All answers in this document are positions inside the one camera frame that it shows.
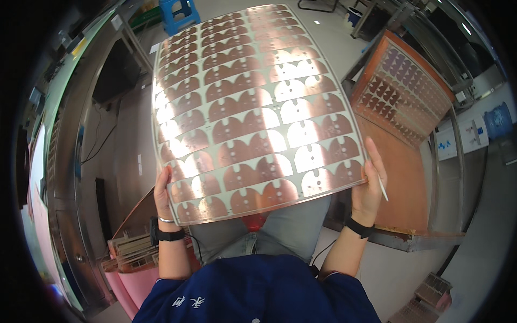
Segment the red stool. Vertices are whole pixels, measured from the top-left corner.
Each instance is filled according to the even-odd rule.
[[[266,217],[263,217],[262,213],[252,214],[250,216],[242,217],[241,219],[248,228],[248,232],[256,232],[260,230],[266,222]]]

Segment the black cable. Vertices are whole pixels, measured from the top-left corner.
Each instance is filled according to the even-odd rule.
[[[99,137],[99,126],[100,126],[100,122],[102,120],[102,114],[97,111],[97,109],[95,108],[95,106],[93,107],[94,111],[97,112],[97,114],[99,115],[99,122],[97,122],[97,128],[95,129],[95,141],[94,141],[94,144],[92,146],[92,148],[90,149],[90,152],[88,153],[88,155],[86,155],[86,158],[85,159],[88,159],[88,157],[90,157],[90,154],[92,153],[92,151],[94,150],[95,148],[95,145],[97,144],[97,139]]]
[[[316,262],[316,259],[317,259],[317,258],[318,258],[318,257],[319,257],[319,256],[320,256],[320,255],[325,251],[325,250],[327,250],[328,248],[330,248],[330,246],[331,246],[331,245],[333,245],[333,244],[334,244],[334,242],[335,242],[336,240],[334,240],[333,242],[331,242],[331,243],[330,243],[330,244],[329,244],[325,249],[321,250],[321,251],[320,251],[320,253],[318,253],[318,255],[314,257],[314,259],[312,260],[312,264],[311,264],[311,266],[312,266],[312,265],[314,265],[314,263]]]
[[[199,252],[199,262],[201,263],[201,267],[203,266],[203,256],[201,255],[201,247],[199,246],[199,240],[196,239],[195,236],[191,236],[188,233],[185,233],[187,236],[193,238],[197,242],[197,251]]]
[[[100,145],[99,150],[93,156],[91,156],[90,158],[83,160],[81,162],[81,165],[84,164],[85,162],[87,162],[88,160],[92,159],[93,157],[95,157],[100,152],[100,150],[102,149],[102,146],[104,146],[104,144],[106,143],[106,140],[108,140],[108,138],[110,137],[110,134],[113,132],[113,130],[115,130],[116,127],[117,127],[117,125],[113,126],[113,128],[110,131],[110,133],[108,133],[108,135],[106,136],[106,139],[104,139],[104,141],[102,142],[102,145]]]

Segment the hand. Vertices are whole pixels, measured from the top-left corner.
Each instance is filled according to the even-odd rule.
[[[158,216],[166,219],[172,220],[171,209],[169,208],[169,197],[167,193],[167,183],[171,181],[172,169],[169,165],[167,167],[162,168],[161,173],[156,173],[156,183],[155,183],[155,204],[156,210],[158,211]]]
[[[373,140],[368,136],[364,146],[371,160],[364,163],[364,172],[368,182],[352,188],[352,218],[359,224],[370,227],[377,217],[377,210],[383,196],[378,176],[384,187],[388,184],[388,175],[384,169],[383,160],[377,151]]]

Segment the gray pants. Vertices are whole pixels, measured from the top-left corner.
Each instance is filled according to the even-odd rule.
[[[241,218],[190,226],[200,242],[202,266],[215,259],[256,254],[290,254],[307,264],[312,259],[330,205],[330,195],[271,212],[264,226],[248,232]],[[200,260],[197,242],[194,252]]]

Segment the white pen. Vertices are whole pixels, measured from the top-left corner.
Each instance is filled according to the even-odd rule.
[[[381,181],[381,176],[378,175],[377,178],[379,179],[379,184],[381,185],[381,190],[383,192],[384,198],[386,199],[386,202],[389,202],[388,195],[386,194],[386,189],[384,188],[383,181]]]

